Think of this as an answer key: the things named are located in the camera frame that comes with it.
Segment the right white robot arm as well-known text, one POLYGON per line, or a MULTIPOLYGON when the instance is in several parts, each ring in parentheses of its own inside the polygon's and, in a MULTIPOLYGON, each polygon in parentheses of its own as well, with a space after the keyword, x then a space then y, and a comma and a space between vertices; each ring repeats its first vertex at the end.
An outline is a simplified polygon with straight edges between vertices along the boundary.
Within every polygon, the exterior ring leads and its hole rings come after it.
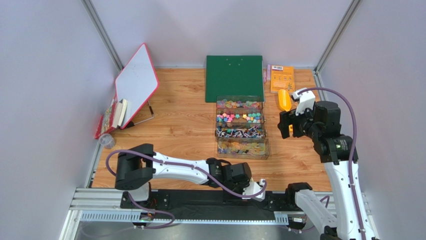
POLYGON ((282 138, 306 136, 323 163, 332 187, 332 214, 305 182, 289 184, 292 204, 304 211, 322 240, 375 240, 359 186, 358 161, 351 153, 354 139, 341 134, 341 110, 337 103, 319 101, 302 113, 282 111, 277 125, 282 138))

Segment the clear box of star candies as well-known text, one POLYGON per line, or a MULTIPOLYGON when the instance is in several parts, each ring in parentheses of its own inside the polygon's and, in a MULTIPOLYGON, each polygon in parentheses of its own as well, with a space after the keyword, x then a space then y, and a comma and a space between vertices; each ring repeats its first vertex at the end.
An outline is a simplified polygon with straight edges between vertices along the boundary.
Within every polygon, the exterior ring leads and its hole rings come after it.
POLYGON ((264 123, 262 109, 255 108, 217 108, 215 111, 218 123, 264 123))

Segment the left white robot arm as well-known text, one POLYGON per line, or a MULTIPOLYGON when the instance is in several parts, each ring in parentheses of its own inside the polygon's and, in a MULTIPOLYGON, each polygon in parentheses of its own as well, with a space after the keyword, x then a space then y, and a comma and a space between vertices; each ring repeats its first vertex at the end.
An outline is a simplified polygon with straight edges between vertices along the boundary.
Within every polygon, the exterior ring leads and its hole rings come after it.
POLYGON ((214 157, 202 160, 174 158, 155 152, 153 144, 149 143, 118 154, 114 186, 117 190, 130 191, 143 200, 152 179, 181 180, 211 188, 225 186, 245 196, 261 189, 252 179, 246 162, 231 164, 214 157))

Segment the clear box of gummy candies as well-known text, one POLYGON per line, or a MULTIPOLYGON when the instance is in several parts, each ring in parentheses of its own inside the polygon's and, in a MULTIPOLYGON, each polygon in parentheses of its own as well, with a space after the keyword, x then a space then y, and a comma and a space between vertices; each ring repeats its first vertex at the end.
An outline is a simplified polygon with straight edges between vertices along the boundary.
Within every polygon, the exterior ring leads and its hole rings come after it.
POLYGON ((260 96, 251 95, 222 95, 216 98, 218 109, 255 109, 261 110, 264 102, 260 96))

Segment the yellow plastic scoop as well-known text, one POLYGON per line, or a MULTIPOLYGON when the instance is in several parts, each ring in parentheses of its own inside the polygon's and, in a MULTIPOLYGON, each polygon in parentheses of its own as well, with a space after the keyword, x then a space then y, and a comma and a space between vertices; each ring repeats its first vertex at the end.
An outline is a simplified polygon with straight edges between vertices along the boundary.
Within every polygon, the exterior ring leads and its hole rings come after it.
POLYGON ((285 89, 280 89, 278 91, 278 106, 282 111, 286 111, 289 112, 289 117, 290 117, 290 113, 292 110, 292 103, 291 103, 291 97, 290 94, 287 90, 285 89))

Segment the clear box of lollipops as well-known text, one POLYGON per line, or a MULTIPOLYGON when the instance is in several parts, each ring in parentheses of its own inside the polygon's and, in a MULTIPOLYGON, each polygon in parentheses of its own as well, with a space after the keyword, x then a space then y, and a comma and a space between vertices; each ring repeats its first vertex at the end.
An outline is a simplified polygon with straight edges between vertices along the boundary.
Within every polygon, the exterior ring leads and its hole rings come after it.
POLYGON ((263 123, 217 122, 216 138, 265 139, 267 131, 263 123))

